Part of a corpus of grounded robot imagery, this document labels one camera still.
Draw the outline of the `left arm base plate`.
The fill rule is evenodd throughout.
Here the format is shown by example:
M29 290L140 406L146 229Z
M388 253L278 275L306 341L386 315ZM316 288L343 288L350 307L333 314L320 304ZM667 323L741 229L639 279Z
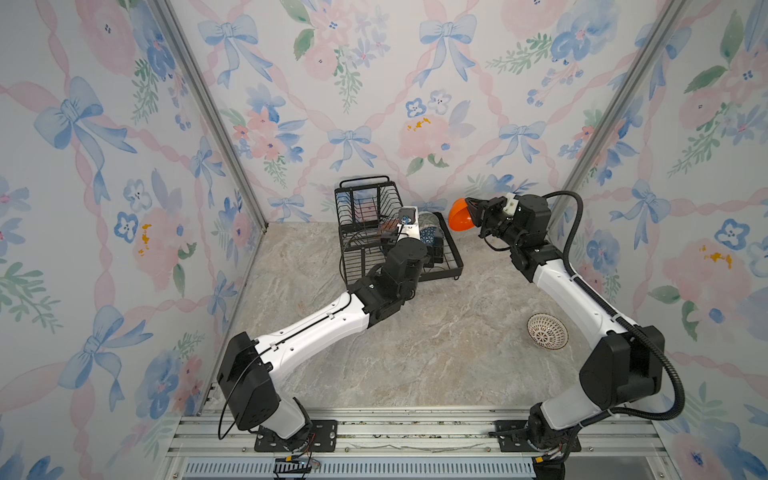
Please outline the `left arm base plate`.
M332 453L336 449L337 420L311 420L288 439L260 426L254 451L258 453Z

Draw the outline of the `red patterned bowl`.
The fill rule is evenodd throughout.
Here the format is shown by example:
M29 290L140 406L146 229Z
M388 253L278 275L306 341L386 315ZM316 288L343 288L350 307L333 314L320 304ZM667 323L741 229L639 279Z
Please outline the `red patterned bowl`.
M400 231L400 223L397 218L383 221L379 225L379 234L387 238L397 238Z

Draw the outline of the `beige lattice bowl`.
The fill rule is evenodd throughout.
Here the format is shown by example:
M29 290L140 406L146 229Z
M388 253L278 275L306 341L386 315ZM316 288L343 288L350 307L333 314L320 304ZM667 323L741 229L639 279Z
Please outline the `beige lattice bowl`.
M561 350L569 341L568 330L564 323L545 313L532 315L527 321L527 331L537 346L547 350Z

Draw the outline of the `dark blue patterned bowl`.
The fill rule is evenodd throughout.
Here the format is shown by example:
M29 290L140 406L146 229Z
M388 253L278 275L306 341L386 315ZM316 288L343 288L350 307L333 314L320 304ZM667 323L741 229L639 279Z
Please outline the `dark blue patterned bowl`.
M419 235L421 241L428 246L434 246L437 240L443 237L440 227L434 225L421 228Z

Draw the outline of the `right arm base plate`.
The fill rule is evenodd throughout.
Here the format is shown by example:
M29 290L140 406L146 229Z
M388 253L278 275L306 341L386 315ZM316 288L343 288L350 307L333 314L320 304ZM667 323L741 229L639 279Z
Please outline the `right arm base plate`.
M487 435L505 453L563 453L569 441L567 433L536 433L527 420L496 420Z

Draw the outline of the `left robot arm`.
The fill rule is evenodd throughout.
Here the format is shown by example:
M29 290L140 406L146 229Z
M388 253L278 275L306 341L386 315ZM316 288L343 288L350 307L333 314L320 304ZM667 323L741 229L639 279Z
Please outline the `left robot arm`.
M298 366L335 343L389 318L417 291L428 247L405 237L329 305L304 319L255 338L246 332L228 342L216 381L224 413L240 431L263 427L285 442L305 439L312 420L283 383Z

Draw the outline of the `green patterned bowl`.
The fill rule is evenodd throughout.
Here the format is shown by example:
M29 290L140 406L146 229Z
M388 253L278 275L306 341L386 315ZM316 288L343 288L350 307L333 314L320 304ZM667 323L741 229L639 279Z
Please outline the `green patterned bowl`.
M430 211L420 211L418 215L418 225L420 230L439 228L440 221L435 213Z

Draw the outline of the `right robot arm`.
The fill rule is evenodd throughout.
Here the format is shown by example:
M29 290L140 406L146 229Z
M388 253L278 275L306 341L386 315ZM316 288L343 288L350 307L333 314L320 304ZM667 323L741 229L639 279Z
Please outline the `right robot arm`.
M608 304L549 241L547 197L505 194L464 201L480 238L502 241L516 269L555 300L591 347L576 383L534 405L525 428L512 432L512 438L539 451L565 449L579 429L660 391L663 335L636 325Z

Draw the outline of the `orange plastic bowl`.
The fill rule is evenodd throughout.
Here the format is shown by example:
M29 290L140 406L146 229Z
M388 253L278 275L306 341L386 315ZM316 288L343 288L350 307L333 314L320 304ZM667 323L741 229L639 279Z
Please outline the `orange plastic bowl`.
M475 228L465 198L457 199L449 212L448 226L452 231L463 232Z

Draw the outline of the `black wire dish rack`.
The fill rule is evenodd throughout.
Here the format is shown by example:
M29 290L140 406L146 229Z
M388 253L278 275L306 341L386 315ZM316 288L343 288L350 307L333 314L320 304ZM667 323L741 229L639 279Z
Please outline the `black wire dish rack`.
M463 261L439 212L403 203L396 183L386 175L346 179L334 190L341 259L339 272L350 285L385 261L398 240L418 238L428 260L420 280L452 278L463 273Z

